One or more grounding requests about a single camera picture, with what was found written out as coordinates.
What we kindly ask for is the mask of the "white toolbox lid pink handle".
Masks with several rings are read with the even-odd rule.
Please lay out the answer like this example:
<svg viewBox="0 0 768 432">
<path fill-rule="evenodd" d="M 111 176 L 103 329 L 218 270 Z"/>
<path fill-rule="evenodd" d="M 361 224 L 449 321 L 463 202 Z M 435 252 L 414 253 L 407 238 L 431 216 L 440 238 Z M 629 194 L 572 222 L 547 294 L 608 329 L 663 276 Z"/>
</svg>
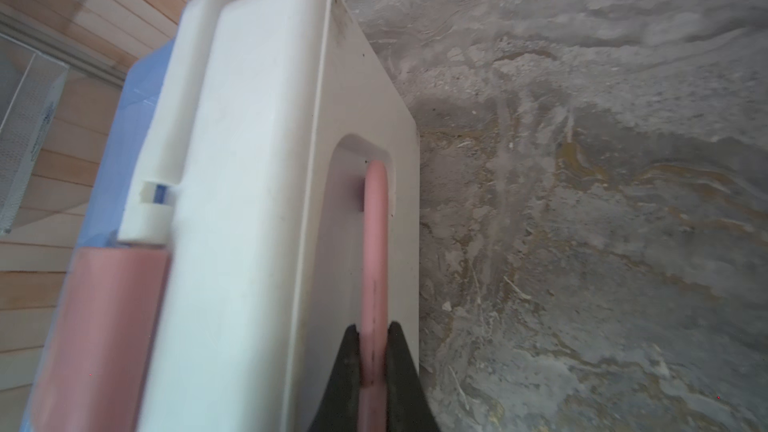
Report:
<svg viewBox="0 0 768 432">
<path fill-rule="evenodd" d="M 133 431 L 308 431 L 345 330 L 357 431 L 418 362 L 419 134 L 343 0 L 192 0 L 119 243 L 169 255 Z"/>
</svg>

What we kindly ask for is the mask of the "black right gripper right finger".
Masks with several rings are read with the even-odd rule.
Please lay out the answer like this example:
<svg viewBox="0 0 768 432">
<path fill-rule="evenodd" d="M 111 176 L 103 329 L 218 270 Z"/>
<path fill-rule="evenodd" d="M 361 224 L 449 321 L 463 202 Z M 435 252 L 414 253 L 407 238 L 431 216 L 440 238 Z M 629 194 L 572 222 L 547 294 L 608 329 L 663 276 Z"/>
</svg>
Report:
<svg viewBox="0 0 768 432">
<path fill-rule="evenodd" d="M 439 432 L 399 322 L 388 328 L 386 348 L 387 431 Z"/>
</svg>

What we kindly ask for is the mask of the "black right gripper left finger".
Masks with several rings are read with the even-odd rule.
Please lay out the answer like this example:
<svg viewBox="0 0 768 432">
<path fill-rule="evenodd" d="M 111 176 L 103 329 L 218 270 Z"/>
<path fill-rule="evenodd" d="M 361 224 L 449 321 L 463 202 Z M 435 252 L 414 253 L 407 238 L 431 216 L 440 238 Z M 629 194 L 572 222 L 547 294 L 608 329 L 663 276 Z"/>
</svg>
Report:
<svg viewBox="0 0 768 432">
<path fill-rule="evenodd" d="M 359 333 L 355 325 L 350 325 L 343 335 L 324 394 L 308 431 L 356 432 L 360 387 Z"/>
</svg>

